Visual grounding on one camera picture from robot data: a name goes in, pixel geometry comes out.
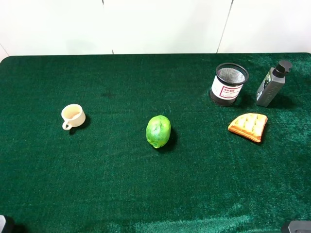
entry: cup handle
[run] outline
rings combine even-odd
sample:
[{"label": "cup handle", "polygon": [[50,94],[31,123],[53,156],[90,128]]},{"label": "cup handle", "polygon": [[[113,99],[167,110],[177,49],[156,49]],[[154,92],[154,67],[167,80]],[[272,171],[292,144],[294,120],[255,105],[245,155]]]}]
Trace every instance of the cup handle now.
[{"label": "cup handle", "polygon": [[63,123],[63,129],[64,130],[70,130],[72,128],[72,125],[66,120],[64,123]]}]

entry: table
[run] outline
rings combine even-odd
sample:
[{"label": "table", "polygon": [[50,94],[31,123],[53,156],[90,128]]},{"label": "table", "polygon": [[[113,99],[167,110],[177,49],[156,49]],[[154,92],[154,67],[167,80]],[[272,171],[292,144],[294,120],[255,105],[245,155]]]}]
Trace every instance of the table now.
[{"label": "table", "polygon": [[[292,62],[268,108],[260,82]],[[231,107],[208,91],[234,62],[249,80]],[[27,233],[250,233],[311,219],[311,55],[13,56],[0,63],[0,214]],[[62,129],[80,104],[86,122]],[[257,144],[227,130],[268,116]],[[145,128],[172,124],[155,150]]]}]

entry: metal mesh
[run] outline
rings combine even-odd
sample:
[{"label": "metal mesh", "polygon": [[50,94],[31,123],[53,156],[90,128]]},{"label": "metal mesh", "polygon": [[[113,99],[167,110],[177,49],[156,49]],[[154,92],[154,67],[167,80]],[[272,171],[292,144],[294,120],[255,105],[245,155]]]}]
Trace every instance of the metal mesh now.
[{"label": "metal mesh", "polygon": [[217,75],[227,83],[243,83],[247,79],[247,73],[235,64],[223,64],[218,67]]}]

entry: mesh pen holder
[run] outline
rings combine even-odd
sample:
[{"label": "mesh pen holder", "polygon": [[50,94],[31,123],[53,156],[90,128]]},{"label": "mesh pen holder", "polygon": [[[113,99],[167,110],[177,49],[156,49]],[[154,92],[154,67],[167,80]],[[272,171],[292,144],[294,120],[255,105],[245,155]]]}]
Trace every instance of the mesh pen holder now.
[{"label": "mesh pen holder", "polygon": [[216,67],[216,76],[209,93],[215,104],[232,105],[242,86],[248,80],[248,72],[235,63],[223,63]]}]

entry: white wall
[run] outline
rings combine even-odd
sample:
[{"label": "white wall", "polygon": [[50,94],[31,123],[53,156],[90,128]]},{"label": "white wall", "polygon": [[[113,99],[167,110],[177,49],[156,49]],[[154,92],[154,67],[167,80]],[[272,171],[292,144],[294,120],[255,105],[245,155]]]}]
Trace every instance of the white wall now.
[{"label": "white wall", "polygon": [[311,52],[308,0],[234,0],[226,27],[232,0],[103,1],[0,0],[0,44],[9,55]]},{"label": "white wall", "polygon": [[8,56],[8,54],[5,52],[5,50],[2,48],[2,46],[0,45],[0,62],[6,58]]},{"label": "white wall", "polygon": [[219,52],[310,52],[310,0],[234,0]]}]

